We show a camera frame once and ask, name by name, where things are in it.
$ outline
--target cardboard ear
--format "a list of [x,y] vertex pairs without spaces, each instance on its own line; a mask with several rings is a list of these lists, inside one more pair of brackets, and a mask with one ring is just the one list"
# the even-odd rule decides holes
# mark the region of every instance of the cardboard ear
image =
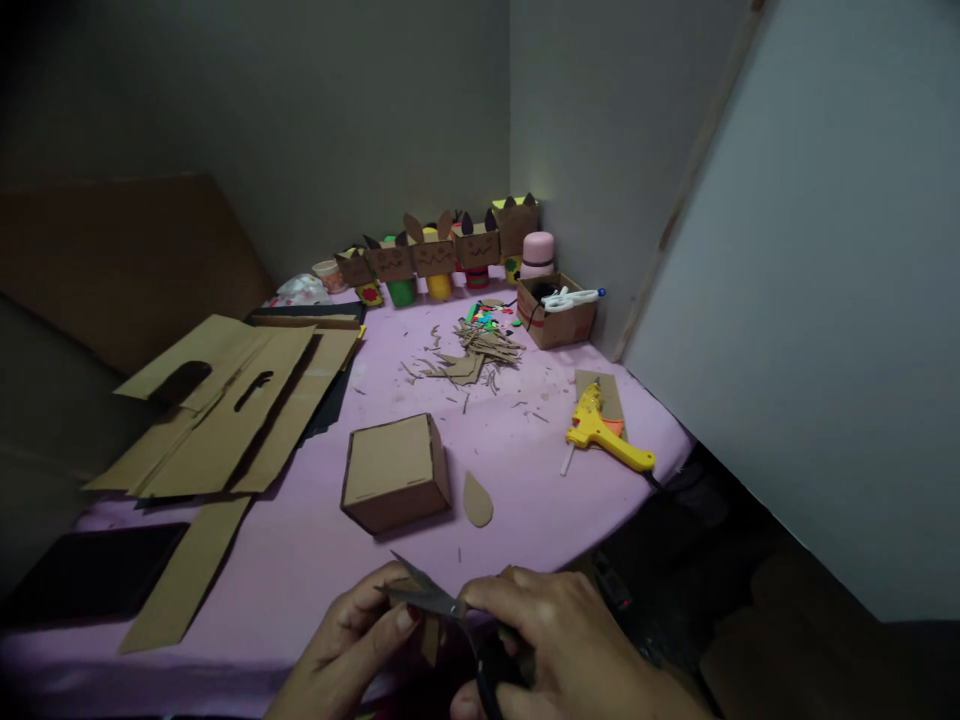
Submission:
[[407,231],[407,237],[418,245],[423,242],[423,226],[410,213],[403,214],[403,227]]
[[444,210],[443,215],[437,220],[437,237],[441,240],[449,240],[451,227],[453,227],[453,217],[449,210]]

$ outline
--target cardboard handle hole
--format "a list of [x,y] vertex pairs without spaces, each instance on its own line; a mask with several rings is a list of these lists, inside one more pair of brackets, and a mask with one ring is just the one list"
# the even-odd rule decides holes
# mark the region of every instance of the cardboard handle hole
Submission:
[[242,410],[243,406],[246,404],[247,400],[254,397],[255,395],[259,395],[260,388],[262,388],[264,385],[270,382],[270,378],[272,377],[273,377],[273,370],[265,370],[264,372],[257,375],[254,381],[250,383],[250,387],[248,387],[246,392],[244,392],[243,395],[240,396],[240,399],[237,400],[237,404],[233,406],[233,411],[240,412],[240,410]]

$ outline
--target green paper roll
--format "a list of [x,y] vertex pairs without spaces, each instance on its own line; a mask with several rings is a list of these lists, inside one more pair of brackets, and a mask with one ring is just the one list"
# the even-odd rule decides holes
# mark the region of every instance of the green paper roll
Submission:
[[417,301],[417,283],[414,280],[398,280],[387,283],[387,291],[394,307],[406,307]]

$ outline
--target pink tablecloth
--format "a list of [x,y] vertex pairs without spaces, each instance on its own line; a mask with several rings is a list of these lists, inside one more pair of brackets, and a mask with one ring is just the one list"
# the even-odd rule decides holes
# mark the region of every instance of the pink tablecloth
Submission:
[[[617,377],[630,441],[656,453],[659,479],[670,478],[692,447],[680,424],[622,366],[587,344],[541,352],[517,329],[514,339],[528,350],[518,370],[500,373],[496,397],[481,385],[457,392],[440,379],[407,383],[401,361],[414,369],[415,358],[434,359],[423,349],[433,344],[431,328],[440,326],[442,351],[458,354],[452,326],[478,297],[490,296],[510,301],[516,292],[501,282],[473,297],[458,288],[446,303],[422,297],[413,307],[370,311],[340,421],[308,440],[282,483],[253,506],[179,645],[120,656],[129,623],[9,636],[0,643],[0,658],[12,687],[47,716],[260,717],[333,598],[389,560],[390,550],[457,592],[467,580],[510,563],[555,570],[616,530],[649,489],[598,449],[577,452],[568,475],[560,476],[576,402],[574,369]],[[516,405],[520,401],[526,404]],[[437,418],[453,510],[375,540],[338,506],[347,439],[351,430],[421,412]],[[483,529],[470,524],[460,504],[468,470],[493,499],[493,521]],[[131,502],[103,501],[79,529],[170,522],[195,512],[178,507],[144,515]],[[368,697],[394,682],[381,676]]]

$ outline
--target white wall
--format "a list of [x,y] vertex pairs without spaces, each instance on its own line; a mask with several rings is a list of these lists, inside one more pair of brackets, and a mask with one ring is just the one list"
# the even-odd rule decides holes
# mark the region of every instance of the white wall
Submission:
[[28,55],[0,183],[209,171],[277,281],[507,191],[506,0],[79,2]]
[[882,620],[960,618],[960,4],[777,2],[625,364]]
[[510,3],[510,188],[533,191],[561,269],[604,287],[613,354],[746,0]]

